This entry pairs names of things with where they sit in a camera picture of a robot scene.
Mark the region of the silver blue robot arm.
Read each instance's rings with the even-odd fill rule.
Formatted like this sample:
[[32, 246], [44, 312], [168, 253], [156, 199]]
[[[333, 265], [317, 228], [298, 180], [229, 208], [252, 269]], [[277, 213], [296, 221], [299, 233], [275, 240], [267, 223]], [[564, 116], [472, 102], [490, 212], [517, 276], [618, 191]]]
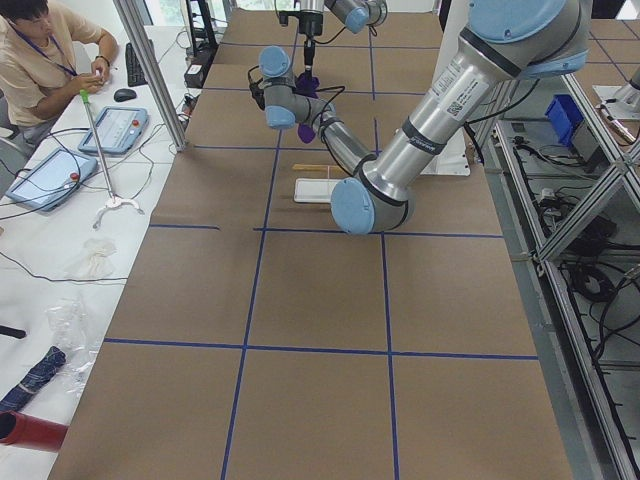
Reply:
[[329, 102], [296, 93], [289, 55], [268, 46], [258, 60], [267, 124], [312, 128], [348, 173], [330, 199], [342, 231], [393, 230], [413, 213], [411, 182], [498, 84], [584, 66], [591, 14], [589, 1], [470, 2], [456, 54], [380, 154], [366, 149]]
[[357, 34], [365, 28], [381, 25], [387, 16], [386, 1], [363, 0], [313, 0], [296, 1], [294, 11], [298, 19], [298, 30], [304, 36], [304, 73], [313, 72], [317, 38], [323, 34], [324, 12], [331, 12], [351, 33]]

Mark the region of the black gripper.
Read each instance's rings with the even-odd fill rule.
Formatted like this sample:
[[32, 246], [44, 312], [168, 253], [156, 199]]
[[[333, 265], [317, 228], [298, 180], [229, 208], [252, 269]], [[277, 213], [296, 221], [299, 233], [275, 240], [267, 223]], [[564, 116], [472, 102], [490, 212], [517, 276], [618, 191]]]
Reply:
[[298, 32], [306, 36], [303, 44], [304, 72], [311, 75], [316, 49], [315, 37], [321, 36], [323, 33], [324, 14], [317, 10], [301, 10], [298, 20]]

